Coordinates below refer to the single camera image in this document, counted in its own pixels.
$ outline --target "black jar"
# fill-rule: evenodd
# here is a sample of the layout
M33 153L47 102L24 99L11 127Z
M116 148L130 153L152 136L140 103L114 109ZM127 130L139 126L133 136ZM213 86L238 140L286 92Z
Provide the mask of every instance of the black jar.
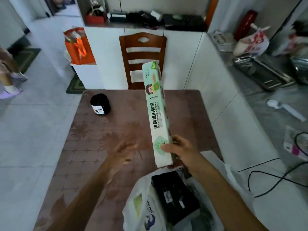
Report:
M92 96L90 104L98 115L106 115L111 110L107 96L102 93Z

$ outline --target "person's left hand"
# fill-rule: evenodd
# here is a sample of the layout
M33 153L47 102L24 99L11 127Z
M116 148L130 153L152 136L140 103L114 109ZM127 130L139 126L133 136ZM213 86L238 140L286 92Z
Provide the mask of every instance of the person's left hand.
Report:
M131 162L137 147L137 144L125 140L118 145L114 152L107 156L101 167L108 171L108 183L124 164Z

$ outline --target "green rug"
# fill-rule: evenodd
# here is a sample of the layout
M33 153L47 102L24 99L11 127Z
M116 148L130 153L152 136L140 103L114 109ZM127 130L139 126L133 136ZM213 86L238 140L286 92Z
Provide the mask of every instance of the green rug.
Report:
M82 94L85 90L82 81L80 81L78 75L75 73L74 77L72 78L70 85L66 89L67 94Z
M14 55L16 63L19 65L20 72L25 73L41 49L23 49Z

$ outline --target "purple slipper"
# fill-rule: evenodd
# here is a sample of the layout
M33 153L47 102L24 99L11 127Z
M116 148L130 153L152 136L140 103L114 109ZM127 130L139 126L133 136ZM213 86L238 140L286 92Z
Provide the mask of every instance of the purple slipper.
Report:
M25 75L23 75L23 76L24 76L24 78L20 78L20 77L17 77L14 73L11 73L11 78L16 79L16 80L19 80L19 81L22 81L22 82L27 81L28 78L25 77Z
M8 93L7 91L1 92L1 93L0 93L0 99L12 98L12 97L17 96L17 95L19 95L20 93L22 93L22 90L21 90L21 89L18 89L18 90L19 90L19 93L17 93L17 94L10 94L10 93Z

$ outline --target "floral pattern tablecloth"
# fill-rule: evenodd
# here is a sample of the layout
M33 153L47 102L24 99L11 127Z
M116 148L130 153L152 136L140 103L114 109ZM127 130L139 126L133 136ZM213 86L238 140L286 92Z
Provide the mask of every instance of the floral pattern tablecloth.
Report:
M90 99L104 93L111 105L106 116L94 113ZM197 90L165 90L171 134L190 140L200 151L221 153ZM81 98L34 230L46 230L121 139L138 143L130 164L124 165L103 190L87 231L123 230L122 210L137 180L157 169L144 90L86 90Z

